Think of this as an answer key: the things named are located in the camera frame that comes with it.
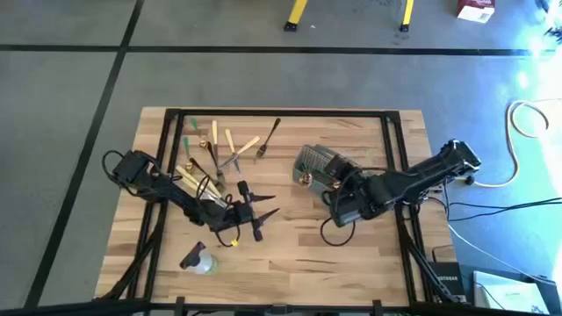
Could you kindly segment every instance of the white cable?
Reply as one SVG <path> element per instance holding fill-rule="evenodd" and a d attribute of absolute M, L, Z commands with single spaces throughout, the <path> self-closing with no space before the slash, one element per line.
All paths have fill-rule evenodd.
<path fill-rule="evenodd" d="M 495 257 L 495 256 L 493 256 L 493 255 L 490 255 L 490 254 L 487 253 L 486 251 L 484 251 L 484 250 L 482 250 L 482 249 L 480 249 L 480 248 L 474 246 L 472 243 L 470 243 L 468 240 L 466 240 L 463 236 L 461 236 L 460 234 L 458 234 L 457 231 L 455 230 L 455 228 L 453 228 L 450 224 L 449 224 L 449 229 L 450 229 L 461 241 L 464 241 L 468 246 L 470 246 L 470 247 L 472 247 L 472 248 L 478 250 L 478 251 L 481 252 L 482 254 L 489 256 L 490 258 L 494 259 L 494 260 L 497 261 L 497 262 L 500 262 L 500 263 L 505 264 L 506 266 L 510 267 L 511 269 L 513 269 L 513 270 L 515 270 L 515 271 L 517 271 L 517 272 L 519 272 L 519 273 L 521 273 L 521 274 L 523 274 L 523 275 L 525 275 L 525 276 L 527 276 L 527 277 L 530 277 L 530 278 L 532 278 L 532 279 L 534 279 L 534 280 L 537 280 L 537 281 L 540 281 L 540 282 L 543 282 L 543 281 L 544 281 L 543 279 L 538 278 L 538 277 L 536 277 L 536 276 L 532 276 L 532 275 L 530 275 L 530 274 L 528 274 L 528 273 L 525 273 L 525 272 L 519 270 L 518 268 L 512 266 L 511 264 L 509 264 L 509 263 L 507 263 L 507 262 L 504 262 L 502 259 L 499 259 L 499 258 L 497 258 L 497 257 Z"/>
<path fill-rule="evenodd" d="M 521 134 L 525 137 L 532 138 L 532 139 L 540 138 L 541 136 L 543 136 L 544 133 L 546 133 L 548 131 L 548 129 L 551 125 L 551 122 L 548 119 L 548 116 L 546 114 L 544 114 L 544 112 L 537 107 L 537 104 L 544 103 L 544 102 L 561 102 L 561 101 L 562 101 L 561 98 L 543 99 L 543 100 L 535 100 L 535 101 L 517 100 L 517 101 L 514 101 L 512 104 L 510 104 L 508 106 L 508 108 L 506 109 L 506 138 L 507 138 L 507 142 L 508 142 L 509 154 L 511 155 L 511 158 L 513 159 L 513 163 L 515 165 L 513 175 L 505 183 L 487 184 L 487 183 L 480 183 L 478 181 L 474 181 L 474 184 L 476 184 L 480 187 L 483 187 L 483 188 L 501 188 L 501 187 L 504 187 L 504 186 L 512 183 L 515 180 L 515 178 L 517 177 L 517 175 L 519 174 L 519 160 L 517 159 L 517 155 L 515 154 L 515 150 L 513 148 L 513 140 L 511 139 L 511 128 L 510 127 L 511 126 L 514 127 L 514 129 L 519 134 Z M 544 130 L 541 133 L 534 134 L 534 135 L 530 134 L 530 133 L 526 133 L 517 125 L 517 122 L 515 121 L 515 112 L 517 111 L 517 109 L 519 109 L 521 107 L 525 107 L 525 106 L 530 108 L 530 109 L 535 110 L 538 114 L 540 114 L 541 117 L 543 117 L 545 127 L 544 127 Z M 456 177 L 455 179 L 465 181 L 466 177 L 460 176 L 460 177 Z"/>

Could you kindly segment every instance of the black floor line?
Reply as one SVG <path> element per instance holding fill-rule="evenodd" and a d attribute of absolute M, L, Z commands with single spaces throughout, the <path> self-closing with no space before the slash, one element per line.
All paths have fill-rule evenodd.
<path fill-rule="evenodd" d="M 28 44 L 0 44 L 0 52 L 76 52 L 76 53 L 105 53 L 117 52 L 119 46 L 103 45 L 28 45 Z"/>
<path fill-rule="evenodd" d="M 220 47 L 220 46 L 130 46 L 130 53 L 232 53 L 232 54 L 372 54 L 435 56 L 534 56 L 528 49 L 450 49 L 377 47 Z M 543 50 L 541 55 L 554 55 Z"/>
<path fill-rule="evenodd" d="M 32 287 L 27 294 L 27 299 L 25 300 L 25 307 L 27 308 L 35 307 L 39 304 L 41 294 L 43 293 L 43 289 L 47 283 L 49 272 L 53 267 L 56 253 L 61 245 L 62 236 L 64 235 L 65 228 L 68 224 L 68 219 L 70 218 L 72 208 L 74 207 L 78 191 L 80 190 L 80 184 L 82 183 L 84 174 L 86 173 L 86 168 L 88 167 L 88 162 L 90 161 L 97 135 L 99 134 L 107 107 L 112 98 L 113 88 L 115 87 L 115 83 L 119 77 L 119 71 L 123 65 L 123 60 L 125 59 L 126 47 L 128 47 L 131 42 L 131 38 L 133 37 L 134 28 L 139 19 L 139 15 L 141 14 L 143 4 L 144 0 L 137 0 L 134 5 L 133 13 L 131 14 L 131 18 L 127 24 L 123 39 L 121 40 L 121 48 L 113 61 L 112 69 L 107 81 L 105 82 L 104 90 L 91 121 L 90 129 L 86 135 L 82 152 L 78 158 L 78 163 L 76 164 L 76 168 L 70 178 L 70 184 L 68 185 L 65 197 L 62 200 L 62 206 L 54 223 L 53 232 L 51 232 L 51 236 L 49 237 L 47 247 L 43 253 L 43 257 L 41 258 L 35 278 L 33 279 Z"/>
<path fill-rule="evenodd" d="M 230 54 L 367 54 L 367 55 L 434 55 L 434 56 L 534 56 L 529 49 L 457 49 L 457 48 L 391 48 L 391 47 L 249 47 L 249 46 L 96 46 L 96 45 L 12 45 L 0 44 L 0 52 L 77 52 L 103 53 L 230 53 Z M 554 49 L 540 52 L 543 56 Z"/>

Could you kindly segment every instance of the metal bracket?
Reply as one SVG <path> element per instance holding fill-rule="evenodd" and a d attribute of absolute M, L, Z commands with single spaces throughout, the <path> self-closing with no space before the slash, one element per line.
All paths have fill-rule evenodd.
<path fill-rule="evenodd" d="M 394 124 L 401 122 L 399 111 L 385 111 L 385 116 Z"/>
<path fill-rule="evenodd" d="M 174 316 L 187 316 L 188 311 L 184 311 L 185 298 L 176 298 L 176 307 L 174 308 Z"/>
<path fill-rule="evenodd" d="M 288 305 L 272 305 L 270 313 L 274 315 L 285 315 L 291 312 L 291 308 Z"/>
<path fill-rule="evenodd" d="M 179 114 L 179 112 L 182 109 L 166 109 L 166 112 L 164 114 L 164 119 L 172 119 L 175 116 L 177 116 L 177 114 Z"/>
<path fill-rule="evenodd" d="M 377 299 L 372 301 L 372 316 L 383 316 L 385 310 L 383 310 L 382 302 Z"/>

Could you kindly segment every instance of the spray bottle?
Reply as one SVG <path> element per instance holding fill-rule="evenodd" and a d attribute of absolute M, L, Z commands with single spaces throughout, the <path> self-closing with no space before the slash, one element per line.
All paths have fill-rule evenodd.
<path fill-rule="evenodd" d="M 179 263 L 180 268 L 191 270 L 199 275 L 213 274 L 217 265 L 217 259 L 205 250 L 205 245 L 201 241 Z"/>

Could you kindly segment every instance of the yellow post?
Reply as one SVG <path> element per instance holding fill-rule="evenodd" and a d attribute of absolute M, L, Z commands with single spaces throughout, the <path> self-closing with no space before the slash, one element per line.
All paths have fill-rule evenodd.
<path fill-rule="evenodd" d="M 410 20 L 412 19 L 412 11 L 414 10 L 414 0 L 406 0 L 406 10 L 404 11 L 404 19 L 400 26 L 401 32 L 408 32 L 410 30 Z"/>
<path fill-rule="evenodd" d="M 299 25 L 300 17 L 302 17 L 302 12 L 305 11 L 306 3 L 308 0 L 295 0 L 295 4 L 292 7 L 291 15 L 289 20 L 285 23 L 284 30 L 286 32 L 296 32 L 297 25 Z"/>

